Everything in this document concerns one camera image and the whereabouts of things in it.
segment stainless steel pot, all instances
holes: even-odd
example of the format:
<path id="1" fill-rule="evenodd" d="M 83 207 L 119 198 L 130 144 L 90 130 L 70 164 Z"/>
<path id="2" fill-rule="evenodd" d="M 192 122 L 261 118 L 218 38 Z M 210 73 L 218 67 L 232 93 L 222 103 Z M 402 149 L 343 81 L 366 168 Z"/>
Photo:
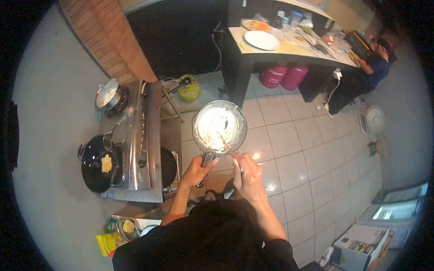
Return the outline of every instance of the stainless steel pot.
<path id="1" fill-rule="evenodd" d="M 121 101 L 119 82 L 116 79 L 108 80 L 99 86 L 95 98 L 95 108 L 106 111 L 114 108 Z"/>
<path id="2" fill-rule="evenodd" d="M 204 112 L 210 110 L 211 108 L 216 108 L 216 107 L 227 110 L 228 112 L 232 113 L 232 115 L 235 118 L 235 122 L 233 125 L 236 125 L 236 127 L 234 130 L 235 135 L 233 137 L 233 140 L 225 142 L 225 140 L 223 139 L 222 134 L 224 134 L 224 131 L 226 130 L 227 127 L 225 127 L 224 131 L 215 131 L 216 134 L 218 134 L 221 137 L 222 144 L 225 146 L 223 149 L 213 149 L 212 147 L 208 146 L 206 144 L 206 140 L 201 138 L 199 134 L 198 123 L 200 122 L 201 116 L 203 116 Z M 234 103 L 231 103 L 230 101 L 212 101 L 204 105 L 191 120 L 191 126 L 193 130 L 194 142 L 204 152 L 202 156 L 201 167 L 206 166 L 207 163 L 209 163 L 216 157 L 228 155 L 236 151 L 243 144 L 244 139 L 246 139 L 246 135 L 247 135 L 246 116 L 241 111 L 240 107 L 238 107 Z M 203 186 L 204 183 L 200 182 L 200 184 L 198 184 L 196 187 L 200 188 Z"/>

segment hand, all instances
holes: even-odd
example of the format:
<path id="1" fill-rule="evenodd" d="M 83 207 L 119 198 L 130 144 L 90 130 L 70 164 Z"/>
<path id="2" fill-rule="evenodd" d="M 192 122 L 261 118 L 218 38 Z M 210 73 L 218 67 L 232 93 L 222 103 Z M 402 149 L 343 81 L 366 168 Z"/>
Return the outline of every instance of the hand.
<path id="1" fill-rule="evenodd" d="M 181 177 L 179 184 L 180 187 L 188 188 L 198 185 L 208 173 L 212 173 L 214 171 L 214 167 L 217 164 L 217 159 L 212 160 L 205 167 L 201 167 L 201 164 L 202 156 L 193 157 L 193 160 L 191 160 L 190 165 Z"/>
<path id="2" fill-rule="evenodd" d="M 361 59 L 358 55 L 354 54 L 354 59 L 356 60 L 357 63 L 359 64 L 366 64 L 366 61 Z"/>
<path id="3" fill-rule="evenodd" d="M 262 168 L 247 154 L 231 153 L 233 160 L 233 186 L 254 208 L 267 201 L 262 185 Z"/>

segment black wok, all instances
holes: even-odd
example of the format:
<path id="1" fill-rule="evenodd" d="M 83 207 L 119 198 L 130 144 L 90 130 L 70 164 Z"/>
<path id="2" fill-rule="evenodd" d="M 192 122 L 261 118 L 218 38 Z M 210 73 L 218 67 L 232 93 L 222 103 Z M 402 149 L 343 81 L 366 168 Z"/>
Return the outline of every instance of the black wok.
<path id="1" fill-rule="evenodd" d="M 77 151 L 77 156 L 82 162 L 81 168 L 84 183 L 95 193 L 107 191 L 113 184 L 119 169 L 115 145 L 113 141 L 110 141 L 109 144 L 111 148 L 104 147 L 103 135 L 97 135 L 88 143 L 81 144 Z M 108 173 L 104 173 L 102 172 L 101 159 L 107 154 L 111 157 L 112 169 Z"/>

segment batter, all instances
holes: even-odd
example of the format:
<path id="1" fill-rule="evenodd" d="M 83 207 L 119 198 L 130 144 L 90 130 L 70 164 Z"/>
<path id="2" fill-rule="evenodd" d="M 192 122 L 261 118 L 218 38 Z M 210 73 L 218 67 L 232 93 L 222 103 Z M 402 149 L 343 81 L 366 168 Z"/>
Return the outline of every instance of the batter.
<path id="1" fill-rule="evenodd" d="M 227 145 L 232 147 L 237 140 L 239 126 L 234 114 L 223 107 L 209 108 L 199 115 L 197 120 L 199 138 L 216 153 L 227 151 L 218 133 Z"/>

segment stove knob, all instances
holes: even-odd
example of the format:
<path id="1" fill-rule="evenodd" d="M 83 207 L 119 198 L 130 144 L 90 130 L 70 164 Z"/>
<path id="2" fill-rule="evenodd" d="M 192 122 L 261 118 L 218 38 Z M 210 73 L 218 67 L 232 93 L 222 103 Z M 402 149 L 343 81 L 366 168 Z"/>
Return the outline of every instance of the stove knob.
<path id="1" fill-rule="evenodd" d="M 140 168 L 144 168 L 146 166 L 146 161 L 145 160 L 139 160 L 137 165 Z"/>

